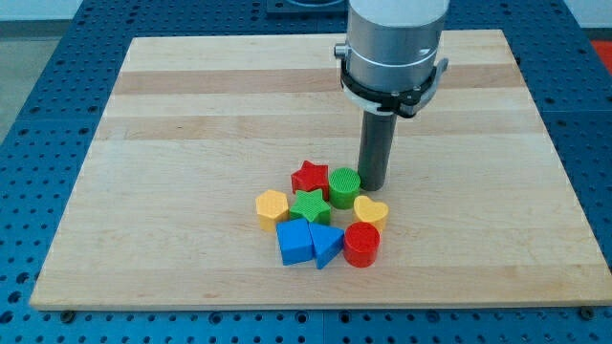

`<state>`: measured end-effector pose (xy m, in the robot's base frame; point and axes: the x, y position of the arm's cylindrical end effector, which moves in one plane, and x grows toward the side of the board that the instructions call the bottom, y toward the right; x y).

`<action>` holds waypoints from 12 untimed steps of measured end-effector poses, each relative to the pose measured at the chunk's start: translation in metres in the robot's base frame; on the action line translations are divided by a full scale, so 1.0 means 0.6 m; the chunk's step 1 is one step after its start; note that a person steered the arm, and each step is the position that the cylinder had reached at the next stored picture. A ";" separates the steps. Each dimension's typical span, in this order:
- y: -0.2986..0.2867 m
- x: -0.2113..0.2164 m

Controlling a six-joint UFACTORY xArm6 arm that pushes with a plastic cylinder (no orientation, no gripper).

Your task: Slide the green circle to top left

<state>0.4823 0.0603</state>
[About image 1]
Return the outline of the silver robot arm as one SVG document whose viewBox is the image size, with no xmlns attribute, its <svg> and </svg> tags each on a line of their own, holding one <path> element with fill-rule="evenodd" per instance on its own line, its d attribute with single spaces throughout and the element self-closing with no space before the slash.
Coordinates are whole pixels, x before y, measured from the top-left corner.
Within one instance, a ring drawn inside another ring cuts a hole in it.
<svg viewBox="0 0 612 344">
<path fill-rule="evenodd" d="M 402 92 L 430 76 L 448 0 L 349 0 L 345 42 L 334 55 L 363 87 Z"/>
</svg>

